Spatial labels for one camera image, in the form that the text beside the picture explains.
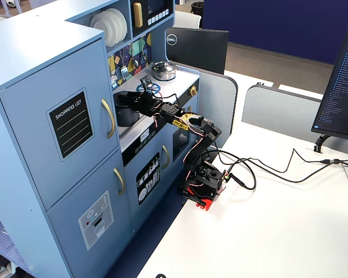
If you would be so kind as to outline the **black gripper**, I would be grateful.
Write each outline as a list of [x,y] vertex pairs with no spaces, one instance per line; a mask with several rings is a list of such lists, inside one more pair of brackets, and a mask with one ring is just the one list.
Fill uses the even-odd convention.
[[145,116],[153,116],[162,105],[161,99],[155,98],[148,92],[130,92],[129,97],[132,100],[131,109]]

